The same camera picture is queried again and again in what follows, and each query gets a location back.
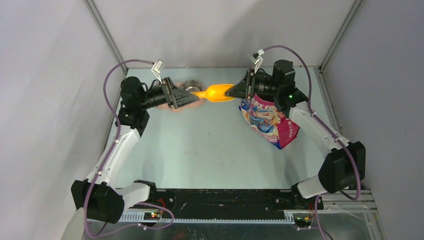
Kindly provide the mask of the yellow plastic scoop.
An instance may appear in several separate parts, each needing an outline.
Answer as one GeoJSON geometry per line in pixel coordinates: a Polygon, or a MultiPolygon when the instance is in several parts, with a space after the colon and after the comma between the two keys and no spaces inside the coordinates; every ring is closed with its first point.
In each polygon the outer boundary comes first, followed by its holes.
{"type": "Polygon", "coordinates": [[[204,91],[194,91],[191,93],[200,99],[206,99],[212,103],[228,102],[235,99],[235,97],[226,95],[226,92],[233,86],[233,84],[229,83],[213,84],[204,91]]]}

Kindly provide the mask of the colourful cat food bag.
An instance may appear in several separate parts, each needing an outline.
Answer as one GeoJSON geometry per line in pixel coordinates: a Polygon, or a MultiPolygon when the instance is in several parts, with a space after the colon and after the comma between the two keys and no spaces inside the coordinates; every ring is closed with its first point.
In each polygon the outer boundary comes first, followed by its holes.
{"type": "Polygon", "coordinates": [[[296,123],[277,110],[274,102],[257,94],[250,100],[241,100],[239,110],[252,130],[280,150],[289,145],[300,130],[296,123]]]}

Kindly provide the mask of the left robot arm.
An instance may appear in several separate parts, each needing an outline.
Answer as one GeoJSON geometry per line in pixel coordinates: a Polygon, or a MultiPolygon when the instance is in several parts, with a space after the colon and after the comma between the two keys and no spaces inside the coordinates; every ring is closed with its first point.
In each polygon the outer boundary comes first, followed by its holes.
{"type": "Polygon", "coordinates": [[[121,106],[115,117],[114,139],[101,155],[85,180],[75,180],[71,194],[77,209],[83,208],[87,219],[115,224],[126,209],[141,203],[153,208],[158,202],[156,185],[135,180],[131,185],[117,186],[119,173],[129,153],[144,133],[150,115],[148,109],[166,104],[178,109],[198,102],[198,96],[176,86],[166,77],[147,86],[131,76],[121,82],[121,106]]]}

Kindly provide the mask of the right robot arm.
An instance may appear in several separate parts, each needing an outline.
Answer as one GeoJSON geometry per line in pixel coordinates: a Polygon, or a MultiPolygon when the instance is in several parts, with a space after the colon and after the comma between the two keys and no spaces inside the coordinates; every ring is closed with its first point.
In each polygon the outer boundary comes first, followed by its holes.
{"type": "Polygon", "coordinates": [[[311,197],[334,194],[350,185],[361,190],[365,178],[366,148],[351,142],[326,125],[309,98],[296,87],[296,71],[289,60],[277,60],[272,74],[262,69],[249,69],[245,77],[225,92],[228,97],[251,100],[253,97],[272,98],[277,111],[297,124],[315,143],[324,162],[317,175],[296,183],[292,188],[291,204],[304,209],[311,197]]]}

